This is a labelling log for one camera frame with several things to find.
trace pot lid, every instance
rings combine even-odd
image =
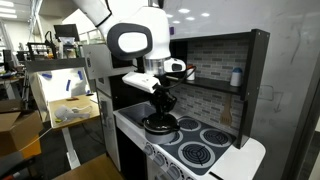
[[[161,116],[157,113],[151,114],[145,119],[144,128],[156,133],[178,131],[180,129],[178,121],[174,116],[171,114]]]

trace burner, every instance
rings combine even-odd
[[[167,145],[167,146],[175,145],[175,144],[180,143],[182,141],[182,139],[183,139],[183,134],[180,131],[178,131],[178,132],[176,132],[174,139],[171,142],[166,143],[164,145]]]
[[[201,128],[201,124],[191,118],[182,118],[179,121],[179,126],[180,129],[184,131],[197,131]]]
[[[218,129],[204,129],[200,132],[201,139],[215,147],[228,147],[231,144],[231,137]]]
[[[184,163],[194,168],[207,168],[215,161],[215,154],[210,147],[195,141],[182,144],[178,154]]]

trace tile backsplash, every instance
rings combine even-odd
[[[197,66],[196,77],[230,81],[233,68],[245,68],[248,51],[247,40],[188,42],[188,64]],[[172,89],[178,98],[175,109],[182,111],[218,129],[238,135],[243,102],[240,96],[232,95],[230,127],[220,124],[220,115],[225,104],[225,93],[182,84]]]

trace black pot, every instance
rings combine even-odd
[[[171,142],[175,133],[180,130],[177,119],[171,114],[151,114],[143,121],[145,137],[153,144],[165,144]]]

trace desk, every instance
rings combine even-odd
[[[4,88],[7,91],[8,99],[21,99],[17,83],[19,83],[20,79],[24,79],[24,77],[14,77],[8,79],[1,79],[0,84],[4,84]]]
[[[76,167],[80,166],[80,162],[79,162],[78,156],[73,148],[73,144],[72,144],[72,140],[71,140],[71,136],[70,136],[70,132],[69,132],[68,127],[78,125],[83,122],[100,119],[99,106],[97,103],[90,100],[90,96],[80,95],[80,96],[75,96],[75,97],[77,97],[79,100],[67,101],[66,99],[62,99],[62,100],[52,101],[52,102],[48,103],[51,127],[54,130],[61,129],[63,132],[63,137],[66,142],[67,149],[68,149],[67,156],[68,156],[68,160],[69,160],[69,164],[70,164],[71,169],[75,169]],[[72,108],[72,107],[83,108],[86,106],[91,106],[92,110],[90,113],[90,117],[87,119],[75,118],[73,120],[56,123],[55,122],[56,116],[54,115],[54,112],[61,105],[65,105],[69,108]]]

